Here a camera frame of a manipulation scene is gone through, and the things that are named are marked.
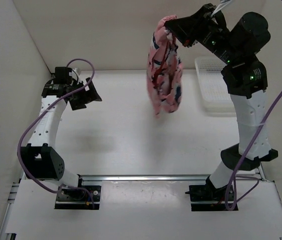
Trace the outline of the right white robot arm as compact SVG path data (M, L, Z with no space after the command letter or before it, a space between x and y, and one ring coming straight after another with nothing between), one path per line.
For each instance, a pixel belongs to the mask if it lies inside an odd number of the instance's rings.
M204 186L189 191L201 200L218 200L235 168L251 171L278 156L263 123L268 79L257 58L271 38L268 22L261 14L248 12L228 29L221 10L208 3L191 16L167 21L165 27L183 46L200 43L225 64L221 74L234 104L239 143L221 151L222 161Z

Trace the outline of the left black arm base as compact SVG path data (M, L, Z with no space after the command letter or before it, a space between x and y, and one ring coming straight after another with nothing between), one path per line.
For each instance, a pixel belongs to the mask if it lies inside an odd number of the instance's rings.
M57 194L54 208L56 210L91 210L100 208L102 186L95 183L85 183L79 176L79 189L63 186Z

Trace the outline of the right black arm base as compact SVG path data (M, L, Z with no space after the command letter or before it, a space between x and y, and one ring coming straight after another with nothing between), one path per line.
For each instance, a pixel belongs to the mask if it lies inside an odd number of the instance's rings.
M222 212L227 211L225 206L225 193L227 185L215 188L206 178L204 185L189 185L189 190L185 194L190 196L192 212Z

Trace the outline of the pink shark print shorts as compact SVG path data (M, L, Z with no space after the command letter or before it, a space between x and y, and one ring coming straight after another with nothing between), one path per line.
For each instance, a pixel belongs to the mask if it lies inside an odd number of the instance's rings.
M157 118L162 111L177 111L182 100L183 66L177 53L178 45L176 37L164 26L175 19L176 15L170 15L158 22L148 52L147 92Z

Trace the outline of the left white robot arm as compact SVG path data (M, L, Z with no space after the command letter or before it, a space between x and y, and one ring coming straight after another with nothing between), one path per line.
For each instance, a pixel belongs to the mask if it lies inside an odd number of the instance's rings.
M56 135L67 105L75 111L101 100L92 77L83 79L78 68L55 68L43 87L39 117L28 127L33 133L26 145L18 144L17 156L28 178L39 185L42 181L57 182L69 187L68 194L74 200L84 198L86 188L80 184L80 175L66 169L55 149Z

